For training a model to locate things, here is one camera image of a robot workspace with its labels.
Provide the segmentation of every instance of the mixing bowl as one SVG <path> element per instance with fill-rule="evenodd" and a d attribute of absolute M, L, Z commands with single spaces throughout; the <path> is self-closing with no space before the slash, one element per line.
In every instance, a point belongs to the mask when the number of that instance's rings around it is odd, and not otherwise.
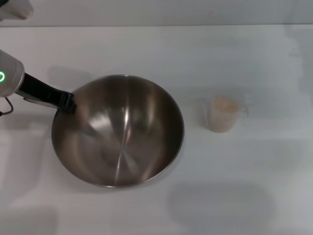
<path fill-rule="evenodd" d="M 75 114 L 57 111 L 52 143 L 79 179 L 106 187 L 146 182 L 176 158 L 184 137 L 178 105 L 157 84 L 111 75 L 74 92 Z"/>

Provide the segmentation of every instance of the bowl rim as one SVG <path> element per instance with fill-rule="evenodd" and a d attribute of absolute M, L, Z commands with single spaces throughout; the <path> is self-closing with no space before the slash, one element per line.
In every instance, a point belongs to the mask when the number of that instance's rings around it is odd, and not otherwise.
<path fill-rule="evenodd" d="M 144 80 L 146 82 L 150 82 L 156 86 L 158 86 L 161 90 L 163 90 L 170 98 L 171 100 L 174 102 L 175 106 L 177 107 L 178 109 L 178 112 L 179 112 L 179 116 L 180 116 L 180 119 L 181 119 L 181 123 L 182 123 L 182 136 L 181 136 L 181 140 L 180 140 L 180 145 L 179 145 L 179 148 L 175 154 L 175 156 L 172 158 L 172 160 L 169 162 L 169 164 L 162 170 L 160 171 L 158 174 L 154 175 L 153 177 L 143 181 L 143 182 L 139 182 L 139 183 L 136 183 L 136 184 L 131 184 L 131 185 L 122 185 L 122 186 L 112 186 L 112 185 L 101 185 L 101 184 L 94 184 L 94 183 L 90 183 L 88 181 L 85 181 L 81 178 L 79 178 L 78 176 L 76 176 L 75 174 L 73 174 L 64 164 L 63 162 L 61 161 L 55 147 L 54 147 L 54 141 L 53 141 L 53 133 L 54 133 L 54 128 L 53 126 L 55 125 L 55 118 L 57 116 L 57 114 L 59 113 L 59 110 L 56 111 L 55 115 L 54 115 L 54 118 L 53 118 L 53 121 L 52 121 L 52 127 L 51 127 L 51 142 L 52 142 L 52 146 L 53 146 L 53 149 L 54 149 L 54 152 L 56 154 L 56 156 L 58 157 L 59 161 L 61 162 L 61 164 L 64 166 L 64 168 L 69 171 L 73 176 L 75 176 L 77 179 L 83 181 L 83 182 L 86 182 L 88 184 L 91 184 L 91 185 L 95 185 L 95 186 L 98 186 L 98 187 L 102 187 L 102 188 L 130 188 L 130 187 L 135 187 L 135 186 L 139 186 L 141 184 L 146 184 L 147 182 L 150 182 L 152 181 L 153 179 L 155 179 L 157 176 L 161 175 L 166 169 L 169 168 L 170 165 L 172 165 L 172 163 L 176 160 L 177 156 L 179 155 L 180 151 L 181 151 L 181 147 L 182 147 L 182 144 L 184 142 L 184 137 L 185 137 L 185 122 L 184 122 L 184 118 L 183 118 L 183 115 L 181 113 L 181 110 L 179 108 L 179 105 L 177 104 L 177 102 L 175 101 L 175 99 L 164 89 L 162 88 L 160 85 L 158 85 L 157 83 L 149 80 L 149 79 L 146 79 L 146 78 L 142 78 L 142 77 L 138 77 L 138 76 L 134 76 L 134 75 L 128 75 L 128 74 L 111 74 L 111 75 L 106 75 L 106 76 L 102 76 L 102 77 L 99 77 L 97 79 L 94 79 L 92 81 L 89 81 L 89 82 L 86 82 L 84 83 L 83 85 L 80 85 L 78 86 L 77 88 L 75 88 L 72 93 L 74 93 L 75 91 L 77 91 L 78 89 L 80 89 L 81 87 L 91 83 L 91 82 L 94 82 L 94 81 L 98 81 L 98 80 L 102 80 L 102 79 L 107 79 L 107 78 L 110 78 L 110 77 L 114 77 L 114 76 L 121 76 L 121 77 L 125 77 L 125 78 L 128 78 L 128 77 L 132 77 L 132 78 L 135 78 L 135 79 L 139 79 L 139 80 Z"/>

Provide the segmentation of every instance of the white countertop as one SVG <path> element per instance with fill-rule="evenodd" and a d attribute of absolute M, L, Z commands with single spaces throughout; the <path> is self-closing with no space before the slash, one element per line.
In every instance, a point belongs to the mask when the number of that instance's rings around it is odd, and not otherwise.
<path fill-rule="evenodd" d="M 312 39 L 312 25 L 0 28 L 0 48 L 51 86 L 109 74 L 158 83 L 186 129 L 164 175 L 98 188 L 57 159 L 55 110 L 11 96 L 14 113 L 0 117 L 0 234 L 312 234 Z M 227 134 L 203 122 L 215 93 L 248 106 Z"/>

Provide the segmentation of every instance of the green indicator light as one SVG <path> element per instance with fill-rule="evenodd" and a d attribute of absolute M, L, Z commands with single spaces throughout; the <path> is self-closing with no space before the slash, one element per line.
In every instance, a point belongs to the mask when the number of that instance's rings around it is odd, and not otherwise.
<path fill-rule="evenodd" d="M 0 82 L 3 82 L 5 80 L 5 74 L 4 72 L 0 71 Z"/>

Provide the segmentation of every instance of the power cord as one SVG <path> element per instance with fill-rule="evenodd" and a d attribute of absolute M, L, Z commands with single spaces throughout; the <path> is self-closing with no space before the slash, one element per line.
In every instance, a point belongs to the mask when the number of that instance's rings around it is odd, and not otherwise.
<path fill-rule="evenodd" d="M 5 97 L 5 99 L 6 99 L 6 101 L 9 103 L 9 105 L 10 105 L 10 107 L 11 107 L 11 110 L 8 111 L 8 112 L 1 112 L 1 111 L 0 111 L 0 116 L 10 114 L 10 113 L 12 113 L 13 110 L 14 110 L 13 105 L 12 105 L 12 103 L 9 101 L 9 99 L 8 99 L 7 97 Z"/>

